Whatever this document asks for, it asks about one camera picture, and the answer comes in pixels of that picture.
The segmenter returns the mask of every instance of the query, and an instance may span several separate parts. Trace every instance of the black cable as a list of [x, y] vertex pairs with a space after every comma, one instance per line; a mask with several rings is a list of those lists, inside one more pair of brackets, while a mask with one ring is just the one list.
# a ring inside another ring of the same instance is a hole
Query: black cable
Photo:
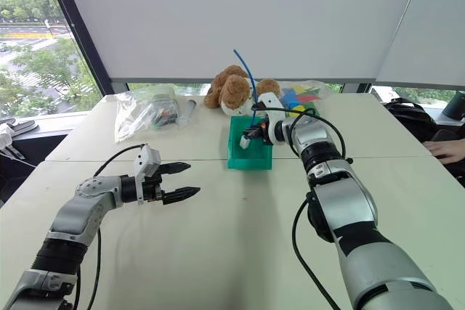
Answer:
[[145, 146], [145, 144], [133, 145], [133, 146], [131, 146], [131, 147], [127, 147], [127, 148], [123, 149], [123, 150], [120, 151], [120, 152], [117, 152], [114, 156], [112, 156], [111, 158], [109, 158], [108, 160], [106, 160], [105, 163], [104, 163], [103, 165], [100, 166], [100, 168], [97, 170], [97, 172], [94, 173], [94, 177], [97, 177], [97, 176], [100, 174], [100, 172], [102, 172], [103, 169], [104, 169], [105, 167], [107, 167], [107, 165], [108, 165], [109, 163], [111, 163], [113, 160], [115, 160], [115, 158], [117, 158], [119, 155], [123, 154], [124, 152], [127, 152], [128, 150], [136, 149], [136, 148], [142, 148], [142, 147], [144, 147], [144, 146]]
[[100, 228], [99, 228], [97, 230], [97, 270], [95, 271], [94, 289], [92, 290], [92, 296], [90, 297], [87, 310], [90, 310], [92, 308], [92, 305], [94, 305], [95, 295], [97, 294], [97, 288], [99, 287], [101, 260], [102, 260], [102, 233], [100, 232]]
[[81, 296], [81, 267], [78, 266], [78, 269], [76, 270], [76, 276], [78, 277], [78, 280], [76, 281], [76, 295], [74, 296], [74, 306], [73, 310], [76, 310], [79, 305], [79, 297]]
[[[142, 148], [144, 146], [145, 146], [145, 144], [133, 145], [131, 147], [127, 147], [127, 148], [117, 152], [114, 156], [112, 156], [111, 158], [106, 160], [105, 163], [99, 167], [99, 169], [94, 173], [94, 177], [97, 177], [105, 169], [105, 167], [107, 167], [107, 165], [111, 161], [115, 160], [115, 158], [117, 158], [119, 155], [123, 154], [124, 152], [127, 152], [128, 150]], [[95, 271], [94, 289], [92, 290], [92, 295], [90, 297], [90, 301], [89, 301], [89, 305], [87, 306], [87, 310], [90, 310], [92, 308], [92, 305], [94, 305], [95, 296], [97, 294], [97, 289], [99, 287], [101, 262], [102, 262], [102, 232], [100, 231], [100, 228], [99, 228], [97, 230], [97, 270]], [[79, 289], [80, 289], [80, 287], [81, 287], [81, 270], [78, 269], [78, 272], [79, 272], [79, 275], [78, 275], [78, 284], [77, 285], [79, 285]], [[75, 306], [73, 307], [73, 310], [77, 309], [78, 306], [76, 304], [77, 303], [76, 303], [76, 300], [75, 300]]]
[[299, 210], [297, 211], [296, 218], [294, 218], [294, 223], [292, 224], [292, 247], [294, 248], [294, 252], [296, 253], [297, 259], [299, 259], [300, 264], [304, 267], [305, 271], [308, 273], [312, 281], [315, 283], [317, 286], [318, 290], [323, 294], [323, 297], [327, 300], [329, 305], [331, 306], [332, 309], [334, 310], [341, 310], [341, 308], [338, 307], [334, 299], [329, 295], [329, 293], [326, 291], [326, 289], [323, 287], [321, 284], [320, 280], [316, 277], [316, 275], [313, 273], [311, 268], [307, 265], [305, 260], [302, 258], [302, 255], [300, 254], [299, 248], [297, 247], [297, 241], [296, 241], [296, 228], [297, 228], [297, 222], [299, 221], [300, 215], [302, 211], [304, 210], [305, 206], [307, 205], [307, 200], [305, 200], [299, 207]]
[[[337, 137], [339, 138], [339, 141], [341, 142], [341, 156], [343, 159], [346, 158], [346, 144], [344, 142], [344, 137], [342, 137], [341, 135], [341, 132], [339, 132], [339, 130], [337, 129], [337, 127], [335, 127], [335, 125], [333, 125], [332, 123], [330, 123], [329, 121], [327, 121], [325, 118], [322, 118], [320, 116], [317, 116], [317, 115], [312, 115], [310, 113], [307, 112], [307, 110], [304, 110], [303, 112], [299, 112], [298, 110], [292, 110], [292, 109], [286, 109], [286, 108], [275, 108], [275, 107], [252, 107], [252, 110], [256, 110], [256, 111], [263, 111], [263, 110], [277, 110], [278, 112], [286, 112], [286, 113], [298, 113], [300, 114], [297, 118], [301, 118], [302, 115], [306, 115], [306, 116], [309, 116], [311, 118], [314, 118], [314, 119], [317, 119], [319, 121], [322, 121], [324, 122], [326, 125], [328, 125], [329, 127], [331, 127], [334, 132], [336, 132], [336, 135]], [[294, 146], [292, 147], [292, 151], [294, 153], [296, 153], [295, 149], [294, 149]]]

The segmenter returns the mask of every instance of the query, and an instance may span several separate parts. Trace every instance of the white table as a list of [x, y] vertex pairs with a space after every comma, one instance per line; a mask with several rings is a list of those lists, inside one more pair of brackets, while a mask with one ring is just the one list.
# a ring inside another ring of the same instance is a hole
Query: white table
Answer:
[[[102, 224], [102, 273], [94, 309], [329, 309], [297, 261], [291, 225], [308, 186], [300, 161], [272, 171], [232, 171], [193, 160], [163, 187], [202, 190], [182, 203], [111, 211]], [[3, 304], [75, 185], [95, 162], [43, 162], [0, 210]], [[379, 229], [401, 245], [455, 310], [465, 309], [465, 190], [432, 157], [364, 158], [353, 167], [379, 210]], [[131, 161], [104, 175], [132, 174]], [[336, 250], [303, 215], [298, 244], [342, 309], [349, 301]], [[81, 304], [93, 286], [96, 243], [82, 265]]]
[[[181, 107], [187, 99], [180, 97]], [[188, 129], [145, 131], [115, 144], [116, 102], [104, 98], [87, 118], [48, 157], [51, 161], [105, 161], [129, 145], [148, 142], [164, 160], [221, 160], [227, 158], [230, 119], [221, 109], [198, 106]], [[370, 94], [337, 94], [317, 101], [318, 112], [344, 136], [347, 156], [353, 158], [430, 156], [429, 152]], [[186, 139], [186, 134], [195, 138]], [[339, 144], [334, 133], [334, 141]], [[131, 153], [119, 160], [131, 160]], [[287, 147], [275, 147], [274, 158], [293, 158]]]

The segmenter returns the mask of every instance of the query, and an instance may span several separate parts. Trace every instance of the human hand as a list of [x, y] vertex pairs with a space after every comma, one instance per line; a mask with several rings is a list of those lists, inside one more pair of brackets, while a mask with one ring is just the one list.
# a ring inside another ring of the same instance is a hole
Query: human hand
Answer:
[[465, 158], [465, 139], [444, 142], [423, 143], [434, 156], [442, 156], [438, 159], [441, 163], [456, 163]]

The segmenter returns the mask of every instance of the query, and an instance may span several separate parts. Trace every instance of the black bag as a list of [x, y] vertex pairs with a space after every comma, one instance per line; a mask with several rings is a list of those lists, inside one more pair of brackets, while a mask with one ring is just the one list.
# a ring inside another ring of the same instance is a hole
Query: black bag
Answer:
[[465, 138], [465, 123], [457, 130], [457, 135], [459, 139]]
[[420, 142], [431, 140], [438, 127], [423, 107], [405, 98], [394, 98], [385, 108]]

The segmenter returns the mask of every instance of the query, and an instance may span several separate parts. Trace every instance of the green plastic container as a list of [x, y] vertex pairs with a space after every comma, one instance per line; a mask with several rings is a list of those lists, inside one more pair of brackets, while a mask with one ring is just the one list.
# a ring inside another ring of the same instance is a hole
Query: green plastic container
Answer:
[[[255, 118], [258, 123], [263, 118]], [[227, 167], [238, 170], [271, 170], [273, 147], [262, 139], [252, 139], [247, 149], [240, 147], [240, 138], [252, 122], [251, 116], [233, 116], [227, 143]]]

